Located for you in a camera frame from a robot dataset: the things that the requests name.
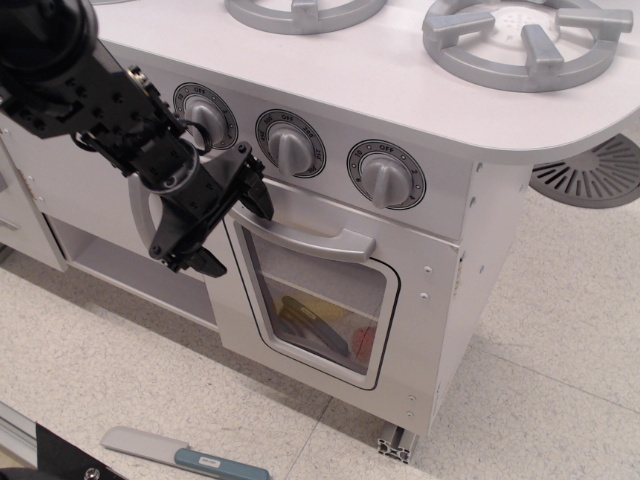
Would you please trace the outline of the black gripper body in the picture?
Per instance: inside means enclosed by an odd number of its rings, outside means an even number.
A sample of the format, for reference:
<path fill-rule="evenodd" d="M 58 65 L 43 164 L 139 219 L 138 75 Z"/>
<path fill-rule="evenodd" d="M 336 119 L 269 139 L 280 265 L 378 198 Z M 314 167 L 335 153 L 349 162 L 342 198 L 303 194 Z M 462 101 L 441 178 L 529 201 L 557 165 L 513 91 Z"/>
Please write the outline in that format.
<path fill-rule="evenodd" d="M 264 178 L 265 166 L 246 142 L 206 163 L 194 147 L 188 151 L 193 159 L 154 191 L 163 212 L 151 255 L 166 259 L 166 267 L 174 272 L 190 268 L 191 256 L 200 247 L 205 248 L 209 234 L 236 203 L 241 203 L 243 182 L 251 177 Z"/>

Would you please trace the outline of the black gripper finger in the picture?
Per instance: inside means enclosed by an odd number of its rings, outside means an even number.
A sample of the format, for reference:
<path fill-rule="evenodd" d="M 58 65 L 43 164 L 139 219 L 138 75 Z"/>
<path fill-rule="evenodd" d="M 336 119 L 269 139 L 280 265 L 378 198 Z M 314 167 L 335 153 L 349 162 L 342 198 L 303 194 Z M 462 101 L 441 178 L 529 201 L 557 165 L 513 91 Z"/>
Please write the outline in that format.
<path fill-rule="evenodd" d="M 274 206 L 267 185 L 260 177 L 251 177 L 243 182 L 240 202 L 259 218 L 273 218 Z"/>
<path fill-rule="evenodd" d="M 212 278 L 220 278 L 227 268 L 206 248 L 200 247 L 189 259 L 189 267 Z"/>

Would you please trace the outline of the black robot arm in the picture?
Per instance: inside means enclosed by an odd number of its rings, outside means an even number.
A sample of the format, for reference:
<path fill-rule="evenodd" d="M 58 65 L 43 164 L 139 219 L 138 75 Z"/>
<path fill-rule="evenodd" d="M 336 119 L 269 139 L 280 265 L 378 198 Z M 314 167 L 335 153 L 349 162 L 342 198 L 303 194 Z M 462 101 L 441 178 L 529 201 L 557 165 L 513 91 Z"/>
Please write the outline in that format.
<path fill-rule="evenodd" d="M 1 110 L 39 138 L 69 136 L 156 194 L 162 216 L 149 254 L 172 271 L 223 276 L 204 245 L 213 229 L 236 204 L 263 219 L 274 214 L 250 146 L 202 162 L 204 149 L 185 139 L 187 122 L 100 42 L 87 1 L 2 3 Z"/>

